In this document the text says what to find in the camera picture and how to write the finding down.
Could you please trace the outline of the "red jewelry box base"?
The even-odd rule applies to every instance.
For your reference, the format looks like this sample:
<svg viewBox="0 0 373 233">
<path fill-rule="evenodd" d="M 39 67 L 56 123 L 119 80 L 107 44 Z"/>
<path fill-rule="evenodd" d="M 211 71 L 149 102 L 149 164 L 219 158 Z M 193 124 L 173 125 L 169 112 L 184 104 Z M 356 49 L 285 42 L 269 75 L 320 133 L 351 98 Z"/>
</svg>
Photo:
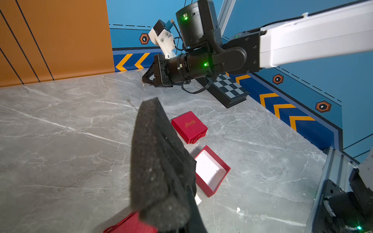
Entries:
<svg viewBox="0 0 373 233">
<path fill-rule="evenodd" d="M 209 146 L 195 157 L 196 183 L 207 197 L 216 194 L 231 168 Z"/>
</svg>

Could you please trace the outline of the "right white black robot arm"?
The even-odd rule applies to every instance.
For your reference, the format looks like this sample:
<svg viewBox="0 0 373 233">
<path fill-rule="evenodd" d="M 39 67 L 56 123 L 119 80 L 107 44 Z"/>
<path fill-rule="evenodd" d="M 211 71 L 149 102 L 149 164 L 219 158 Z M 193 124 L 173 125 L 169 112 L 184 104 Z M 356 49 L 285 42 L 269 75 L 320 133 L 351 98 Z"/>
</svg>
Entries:
<svg viewBox="0 0 373 233">
<path fill-rule="evenodd" d="M 371 51 L 373 3 L 356 1 L 313 14 L 280 20 L 234 35 L 222 42 L 212 1 L 197 1 L 180 9 L 173 23 L 183 41 L 176 55 L 174 37 L 163 21 L 149 32 L 162 53 L 143 75 L 155 87 L 184 86 L 222 73 L 245 74 L 279 65 Z"/>
</svg>

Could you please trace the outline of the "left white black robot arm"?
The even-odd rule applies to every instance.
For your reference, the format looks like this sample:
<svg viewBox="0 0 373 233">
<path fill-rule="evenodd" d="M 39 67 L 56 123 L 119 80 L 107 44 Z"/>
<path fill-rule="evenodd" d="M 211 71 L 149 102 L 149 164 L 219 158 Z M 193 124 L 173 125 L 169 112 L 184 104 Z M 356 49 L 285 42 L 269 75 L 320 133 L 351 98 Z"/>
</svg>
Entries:
<svg viewBox="0 0 373 233">
<path fill-rule="evenodd" d="M 373 157 L 356 165 L 335 152 L 326 160 L 306 233 L 373 231 Z"/>
</svg>

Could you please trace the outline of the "red jewelry box lid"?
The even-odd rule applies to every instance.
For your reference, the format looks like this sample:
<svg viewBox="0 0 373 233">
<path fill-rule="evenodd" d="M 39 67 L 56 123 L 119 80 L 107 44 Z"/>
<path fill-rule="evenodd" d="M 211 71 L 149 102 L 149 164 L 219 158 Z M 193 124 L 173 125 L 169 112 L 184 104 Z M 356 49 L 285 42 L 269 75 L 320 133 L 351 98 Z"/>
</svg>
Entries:
<svg viewBox="0 0 373 233">
<path fill-rule="evenodd" d="M 171 124 L 187 144 L 195 144 L 208 131 L 208 127 L 191 111 L 172 119 Z"/>
</svg>

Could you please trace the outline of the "black foam insert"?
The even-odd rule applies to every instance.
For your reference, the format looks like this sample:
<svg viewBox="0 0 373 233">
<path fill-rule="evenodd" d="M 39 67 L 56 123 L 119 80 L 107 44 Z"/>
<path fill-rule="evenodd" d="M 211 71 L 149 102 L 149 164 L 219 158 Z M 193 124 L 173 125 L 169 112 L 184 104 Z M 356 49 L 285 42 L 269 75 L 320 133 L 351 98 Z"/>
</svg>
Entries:
<svg viewBox="0 0 373 233">
<path fill-rule="evenodd" d="M 130 205 L 142 222 L 175 233 L 190 219 L 187 187 L 196 195 L 196 161 L 185 149 L 158 98 L 143 101 L 134 127 Z"/>
</svg>

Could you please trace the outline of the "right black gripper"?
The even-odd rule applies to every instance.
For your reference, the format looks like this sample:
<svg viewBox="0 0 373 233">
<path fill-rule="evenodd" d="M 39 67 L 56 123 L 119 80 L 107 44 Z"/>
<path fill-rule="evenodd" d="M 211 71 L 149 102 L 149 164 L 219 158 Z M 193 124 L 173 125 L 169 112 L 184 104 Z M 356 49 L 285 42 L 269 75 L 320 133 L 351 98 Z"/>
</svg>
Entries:
<svg viewBox="0 0 373 233">
<path fill-rule="evenodd" d="M 142 82 L 155 87 L 173 87 L 174 83 L 169 77 L 169 68 L 175 58 L 166 59 L 163 54 L 157 54 L 154 56 L 154 65 L 151 65 L 149 69 L 142 76 Z"/>
</svg>

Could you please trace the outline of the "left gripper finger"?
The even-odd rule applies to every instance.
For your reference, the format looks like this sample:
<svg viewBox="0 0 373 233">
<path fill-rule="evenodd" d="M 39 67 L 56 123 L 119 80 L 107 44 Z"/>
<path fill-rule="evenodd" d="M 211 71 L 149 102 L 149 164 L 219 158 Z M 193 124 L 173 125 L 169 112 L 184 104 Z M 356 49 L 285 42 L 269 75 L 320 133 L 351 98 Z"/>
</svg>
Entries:
<svg viewBox="0 0 373 233">
<path fill-rule="evenodd" d="M 187 224 L 177 229 L 176 233 L 207 233 L 207 230 L 203 224 L 197 203 L 195 201 L 195 196 L 192 188 L 190 186 L 187 187 L 187 198 L 188 203 L 190 206 L 190 219 Z"/>
</svg>

